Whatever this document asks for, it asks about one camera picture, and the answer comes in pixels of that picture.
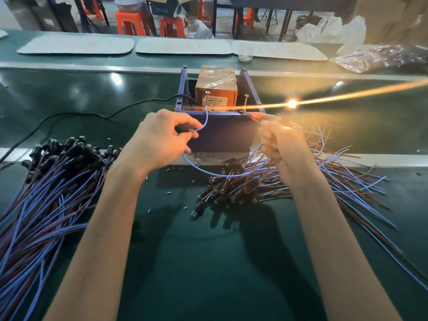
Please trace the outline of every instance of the white edge strip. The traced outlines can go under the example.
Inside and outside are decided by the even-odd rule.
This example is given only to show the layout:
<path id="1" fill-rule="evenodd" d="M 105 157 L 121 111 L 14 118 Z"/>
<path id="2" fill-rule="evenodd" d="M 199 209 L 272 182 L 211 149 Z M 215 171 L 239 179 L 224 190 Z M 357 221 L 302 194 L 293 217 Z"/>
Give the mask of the white edge strip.
<path id="1" fill-rule="evenodd" d="M 9 149 L 0 148 L 0 157 Z M 21 162 L 29 160 L 30 148 L 17 148 L 5 160 L 5 162 Z M 243 152 L 221 152 L 221 153 L 191 153 L 187 158 L 195 165 L 218 166 L 232 157 L 240 158 L 248 155 Z M 358 164 L 370 167 L 380 168 L 426 168 L 428 167 L 428 155 L 413 154 L 351 154 L 356 157 L 342 156 L 341 163 L 348 167 L 358 167 Z M 189 165 L 185 159 L 180 156 L 172 164 Z"/>
<path id="2" fill-rule="evenodd" d="M 0 68 L 43 69 L 43 70 L 75 70 L 92 72 L 118 72 L 118 73 L 171 73 L 180 74 L 181 68 L 156 68 L 139 66 L 111 66 L 89 64 L 58 64 L 58 63 L 25 63 L 0 62 Z M 200 69 L 188 68 L 189 74 L 199 74 Z M 340 73 L 308 73 L 308 72 L 276 72 L 276 71 L 248 71 L 250 76 L 276 76 L 276 77 L 305 77 L 330 78 L 340 80 L 387 80 L 387 81 L 417 81 L 426 78 L 421 75 L 389 75 L 389 74 L 340 74 Z"/>

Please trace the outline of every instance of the hand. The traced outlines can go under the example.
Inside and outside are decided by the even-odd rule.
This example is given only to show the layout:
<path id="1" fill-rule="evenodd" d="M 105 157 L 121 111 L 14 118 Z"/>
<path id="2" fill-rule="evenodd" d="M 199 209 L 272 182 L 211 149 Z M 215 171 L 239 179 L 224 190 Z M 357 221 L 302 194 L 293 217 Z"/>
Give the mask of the hand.
<path id="1" fill-rule="evenodd" d="M 261 121 L 259 134 L 263 143 L 262 151 L 270 157 L 280 173 L 281 180 L 293 188 L 305 180 L 308 172 L 319 172 L 309 146 L 306 142 L 303 128 L 291 121 L 288 126 L 281 125 L 277 119 Z"/>
<path id="2" fill-rule="evenodd" d="M 183 133 L 177 134 L 178 126 Z M 190 153 L 187 142 L 199 137 L 202 124 L 186 113 L 161 109 L 147 114 L 136 132 L 123 148 L 114 166 L 130 167 L 137 176 L 145 176 L 154 169 L 164 167 L 182 153 Z"/>

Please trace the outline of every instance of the orange box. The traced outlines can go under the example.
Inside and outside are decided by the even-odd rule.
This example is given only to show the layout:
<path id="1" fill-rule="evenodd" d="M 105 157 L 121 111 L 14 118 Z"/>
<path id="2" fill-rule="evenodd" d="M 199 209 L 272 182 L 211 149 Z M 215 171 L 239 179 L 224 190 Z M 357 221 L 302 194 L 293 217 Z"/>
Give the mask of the orange box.
<path id="1" fill-rule="evenodd" d="M 210 91 L 208 101 L 206 91 Z M 215 107 L 234 107 L 237 96 L 238 86 L 236 85 L 235 69 L 205 65 L 201 67 L 195 87 L 195 99 L 199 103 L 214 107 L 214 110 L 216 110 Z"/>

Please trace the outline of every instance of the person's left hand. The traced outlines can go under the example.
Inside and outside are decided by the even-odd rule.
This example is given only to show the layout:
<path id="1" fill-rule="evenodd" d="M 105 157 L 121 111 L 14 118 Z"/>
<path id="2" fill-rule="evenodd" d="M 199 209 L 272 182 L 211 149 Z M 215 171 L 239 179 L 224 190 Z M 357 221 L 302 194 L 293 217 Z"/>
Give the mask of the person's left hand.
<path id="1" fill-rule="evenodd" d="M 177 134 L 175 127 L 183 130 Z M 114 166 L 130 167 L 138 176 L 145 176 L 154 169 L 167 166 L 182 153 L 190 153 L 187 142 L 199 137 L 202 124 L 186 113 L 161 109 L 147 114 L 136 132 L 123 148 Z"/>

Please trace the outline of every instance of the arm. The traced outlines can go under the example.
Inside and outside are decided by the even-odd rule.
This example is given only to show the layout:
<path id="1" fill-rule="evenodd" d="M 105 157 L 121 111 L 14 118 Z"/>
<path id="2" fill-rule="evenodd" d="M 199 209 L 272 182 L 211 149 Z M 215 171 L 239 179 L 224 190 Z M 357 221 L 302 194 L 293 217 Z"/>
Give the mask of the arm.
<path id="1" fill-rule="evenodd" d="M 328 319 L 401 320 L 318 168 L 302 127 L 261 124 L 265 150 L 296 203 Z"/>
<path id="2" fill-rule="evenodd" d="M 189 153 L 202 125 L 184 113 L 150 113 L 108 171 L 97 207 L 44 321 L 112 321 L 119 309 L 138 193 L 147 174 Z"/>

